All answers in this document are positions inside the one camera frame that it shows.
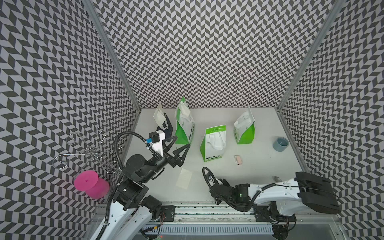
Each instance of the chevron patterned wall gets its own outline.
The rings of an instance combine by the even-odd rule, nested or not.
[[[275,107],[334,0],[94,0],[143,108]]]
[[[110,150],[136,116],[80,0],[0,1],[0,85],[0,239],[80,239],[97,203],[72,184],[84,160],[50,163],[101,125]]]
[[[348,1],[283,110],[352,239],[384,239],[383,24],[382,1]]]

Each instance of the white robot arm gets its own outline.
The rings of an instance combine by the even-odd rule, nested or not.
[[[190,148],[189,144],[180,147],[173,151],[172,156],[168,152],[175,143],[176,136],[165,139],[164,132],[156,131],[151,132],[148,139],[144,139],[135,132],[126,131],[116,136],[115,149],[118,148],[119,138],[125,134],[134,135],[145,142],[153,157],[147,161],[142,155],[136,154],[123,166],[118,152],[115,151],[122,172],[118,184],[108,198],[106,216],[91,240],[131,240],[150,220],[159,219],[161,202],[152,196],[144,198],[148,188],[143,183],[156,179],[167,164],[181,167]]]
[[[284,182],[235,187],[225,179],[216,179],[206,167],[203,167],[203,176],[217,204],[224,201],[241,212],[265,203],[277,210],[270,212],[270,217],[276,221],[286,221],[287,217],[308,209],[326,214],[341,212],[331,181],[307,172],[297,172],[295,178]]]

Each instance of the gray cup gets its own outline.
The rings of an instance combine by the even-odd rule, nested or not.
[[[272,146],[276,151],[282,152],[288,145],[289,141],[285,137],[278,137]]]

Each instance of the white paper bag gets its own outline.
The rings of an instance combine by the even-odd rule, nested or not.
[[[176,143],[190,144],[195,130],[195,120],[191,115],[184,97],[182,97],[180,103],[177,105],[176,121]]]
[[[252,143],[255,138],[255,118],[251,112],[250,107],[243,113],[235,122],[233,132],[237,144]]]
[[[163,110],[163,106],[161,103],[158,104],[155,114],[153,114],[153,118],[155,119],[156,124],[162,129],[168,129],[167,119],[166,119],[166,113]]]
[[[223,157],[226,142],[226,126],[210,127],[205,130],[205,136],[200,145],[204,162]]]

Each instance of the pink spool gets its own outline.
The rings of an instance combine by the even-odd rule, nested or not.
[[[99,199],[107,195],[109,184],[92,170],[80,173],[74,180],[74,187],[94,199]]]

